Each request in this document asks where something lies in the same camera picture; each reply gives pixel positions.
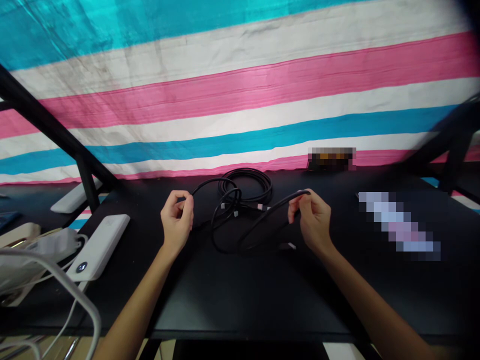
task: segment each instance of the white power bank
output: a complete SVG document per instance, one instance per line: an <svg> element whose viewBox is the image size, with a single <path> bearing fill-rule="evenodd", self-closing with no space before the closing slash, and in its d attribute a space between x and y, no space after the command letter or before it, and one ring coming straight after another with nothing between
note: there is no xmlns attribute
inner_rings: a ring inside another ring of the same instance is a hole
<svg viewBox="0 0 480 360"><path fill-rule="evenodd" d="M105 216L66 272L68 277L74 282L98 279L129 221L126 214Z"/></svg>
<svg viewBox="0 0 480 360"><path fill-rule="evenodd" d="M93 178L93 183L97 190L102 186L102 182L96 177ZM85 195L84 185L81 183L53 204L50 210L54 213L71 214L77 210L85 200L87 200L87 195Z"/></svg>

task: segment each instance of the right hand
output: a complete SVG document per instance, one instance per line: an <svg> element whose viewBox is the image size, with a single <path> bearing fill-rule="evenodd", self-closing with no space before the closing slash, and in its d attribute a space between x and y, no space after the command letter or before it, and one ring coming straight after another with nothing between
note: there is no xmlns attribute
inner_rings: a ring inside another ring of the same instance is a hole
<svg viewBox="0 0 480 360"><path fill-rule="evenodd" d="M330 251L334 245L330 239L330 206L313 190L289 202L288 222L293 224L295 213L300 209L300 228L306 245L317 255Z"/></svg>

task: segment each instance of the finger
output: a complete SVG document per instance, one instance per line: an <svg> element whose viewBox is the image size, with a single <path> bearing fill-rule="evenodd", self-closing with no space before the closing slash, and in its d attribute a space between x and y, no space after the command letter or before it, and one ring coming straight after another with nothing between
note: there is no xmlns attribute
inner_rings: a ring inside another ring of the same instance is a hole
<svg viewBox="0 0 480 360"><path fill-rule="evenodd" d="M181 214L181 221L190 225L194 216L194 197L187 195L185 204L183 205L183 213Z"/></svg>
<svg viewBox="0 0 480 360"><path fill-rule="evenodd" d="M324 214L330 211L330 206L312 189L305 189L310 192L311 202L318 210L318 212Z"/></svg>
<svg viewBox="0 0 480 360"><path fill-rule="evenodd" d="M189 195L190 195L189 192L186 190L172 190L170 195L165 201L163 210L168 210L168 212L171 212L170 210L174 207L174 205L177 203L177 200L179 198L186 198Z"/></svg>
<svg viewBox="0 0 480 360"><path fill-rule="evenodd" d="M312 196L302 196L300 201L298 202L300 207L300 212L302 216L311 217L312 213Z"/></svg>
<svg viewBox="0 0 480 360"><path fill-rule="evenodd" d="M302 196L304 196L304 195L303 195L303 194L302 194L302 195L299 195L299 196L297 196L296 198L293 198L292 200L290 200L288 203L289 203L289 204L298 203L298 202L300 201L300 198L301 198Z"/></svg>
<svg viewBox="0 0 480 360"><path fill-rule="evenodd" d="M298 209L299 209L299 203L298 203L298 202L291 203L291 204L288 206L287 216L288 216L288 223L289 223L289 224L293 224L293 223L294 223L295 213L298 211Z"/></svg>
<svg viewBox="0 0 480 360"><path fill-rule="evenodd" d="M182 216L182 211L184 209L185 200L177 202L168 213L171 217L179 219Z"/></svg>

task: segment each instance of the left hand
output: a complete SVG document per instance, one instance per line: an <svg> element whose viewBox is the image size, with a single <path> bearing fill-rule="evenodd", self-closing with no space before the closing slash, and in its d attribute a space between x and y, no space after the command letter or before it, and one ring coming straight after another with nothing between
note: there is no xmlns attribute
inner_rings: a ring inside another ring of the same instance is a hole
<svg viewBox="0 0 480 360"><path fill-rule="evenodd" d="M186 190L172 190L160 212L163 245L178 254L189 238L194 223L194 197Z"/></svg>

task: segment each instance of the floor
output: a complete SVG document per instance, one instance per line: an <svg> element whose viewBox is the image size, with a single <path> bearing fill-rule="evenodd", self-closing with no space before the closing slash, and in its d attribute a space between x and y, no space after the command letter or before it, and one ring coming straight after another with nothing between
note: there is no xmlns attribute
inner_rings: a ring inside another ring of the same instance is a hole
<svg viewBox="0 0 480 360"><path fill-rule="evenodd" d="M26 336L7 337L3 344L25 339ZM40 343L40 349L44 352L50 343L53 341L54 336L45 337ZM44 358L45 360L64 360L69 348L74 341L74 337L63 336L55 344L52 350ZM74 351L71 354L69 360L84 360L92 341L91 337L82 337L77 343ZM143 341L142 347L138 353L136 359L140 357L143 346L147 339ZM325 350L330 360L365 360L359 353L357 348L353 344L349 343L335 343L324 342ZM175 340L166 340L161 343L154 360L172 360L175 348ZM438 360L455 360L460 358L460 349L455 347L446 346L433 346L434 352L437 354ZM15 351L16 348L12 348L3 352L0 352L0 360L6 357L9 353ZM33 358L32 351L27 350L16 357L12 357L9 360L31 360Z"/></svg>

